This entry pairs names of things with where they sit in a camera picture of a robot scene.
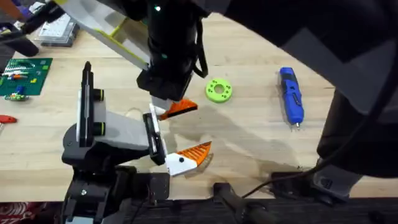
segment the wire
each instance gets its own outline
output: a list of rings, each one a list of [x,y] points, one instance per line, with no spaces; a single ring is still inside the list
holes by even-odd
[[[146,200],[147,200],[146,198],[145,198],[144,200],[142,200],[142,202],[140,203],[140,205],[137,207],[136,212],[134,212],[134,215],[133,215],[132,218],[131,218],[130,224],[132,224],[132,223],[134,222],[134,220],[136,219],[136,217],[137,217],[137,215],[138,215],[139,210],[142,208],[142,206],[144,205],[144,203],[146,202]]]
[[[2,34],[0,35],[0,44],[6,44],[8,42],[12,42],[23,37],[25,37],[25,34],[23,34],[20,31],[14,31],[7,34]]]
[[[299,177],[306,177],[312,174],[315,174],[316,172],[322,170],[326,166],[330,165],[332,162],[334,162],[337,158],[341,157],[342,155],[346,154],[353,146],[354,144],[358,141],[358,139],[365,133],[368,128],[370,127],[370,124],[372,124],[377,118],[380,116],[380,114],[383,112],[383,109],[386,107],[386,105],[390,102],[392,96],[397,90],[398,86],[398,37],[396,38],[396,54],[394,56],[394,62],[393,66],[391,68],[390,73],[388,74],[381,91],[379,95],[377,96],[376,102],[373,105],[372,109],[370,110],[370,113],[362,120],[361,124],[357,126],[357,128],[354,130],[354,132],[351,134],[351,136],[348,138],[348,140],[340,146],[332,155],[328,156],[326,159],[322,160],[321,163],[317,164],[314,168],[296,174],[296,175],[290,175],[287,177],[281,177],[281,178],[276,178],[273,180],[268,180],[248,193],[244,194],[242,198],[246,198],[253,193],[257,192],[259,189],[269,185],[273,184],[275,182],[280,182],[283,180],[288,180],[288,179],[293,179],[293,178],[299,178]]]

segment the green ring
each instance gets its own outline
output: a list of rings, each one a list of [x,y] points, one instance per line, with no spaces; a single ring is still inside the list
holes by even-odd
[[[224,92],[216,93],[215,87],[221,85],[224,88]],[[206,96],[209,100],[215,103],[224,103],[228,101],[232,96],[232,86],[228,81],[222,78],[215,78],[210,80],[206,85]]]

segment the wooden tabletop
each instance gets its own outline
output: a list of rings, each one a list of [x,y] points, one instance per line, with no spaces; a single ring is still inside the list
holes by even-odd
[[[185,95],[199,109],[162,121],[160,127],[169,151],[211,140],[211,154],[196,171],[172,178],[170,198],[207,198],[215,182],[229,182],[242,195],[273,171],[313,167],[334,88],[268,41],[217,14],[204,20],[204,45],[210,74],[206,79],[195,75]],[[105,89],[109,110],[132,118],[149,110],[149,94],[136,84],[140,70],[84,31],[73,48],[43,48],[37,57],[53,58],[41,95],[23,103],[0,100],[0,114],[18,119],[0,134],[0,202],[63,200],[72,168],[61,161],[62,138],[76,121],[87,60],[95,87]],[[292,131],[284,119],[277,79],[282,66],[293,67],[300,83],[305,108],[301,131]],[[215,77],[233,86],[226,103],[206,99],[205,85]],[[165,171],[149,158],[127,164],[140,172]],[[397,187],[396,180],[367,177],[352,196],[396,197]],[[254,197],[272,196],[259,192]]]

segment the orange triangular piece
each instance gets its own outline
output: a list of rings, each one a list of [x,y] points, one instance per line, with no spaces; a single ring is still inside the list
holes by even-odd
[[[189,111],[197,110],[198,105],[188,99],[182,99],[178,103],[172,103],[170,109],[166,113],[159,116],[159,120],[163,121],[176,115],[180,115]]]
[[[178,155],[185,156],[197,163],[199,166],[210,152],[211,141],[195,147],[177,152]]]

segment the gray robot arm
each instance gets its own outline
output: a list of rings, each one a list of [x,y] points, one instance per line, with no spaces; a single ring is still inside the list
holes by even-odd
[[[395,56],[398,2],[391,0],[194,0],[257,32],[369,112]],[[380,120],[398,122],[398,94]]]

